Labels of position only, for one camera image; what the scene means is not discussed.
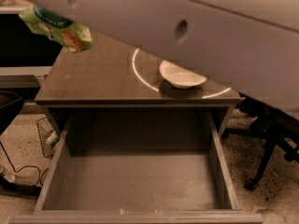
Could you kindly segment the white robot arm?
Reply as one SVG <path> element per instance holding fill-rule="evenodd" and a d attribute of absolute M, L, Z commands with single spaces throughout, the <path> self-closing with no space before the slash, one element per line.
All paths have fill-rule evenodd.
<path fill-rule="evenodd" d="M 27 0 L 285 112 L 299 110 L 299 0 Z"/>

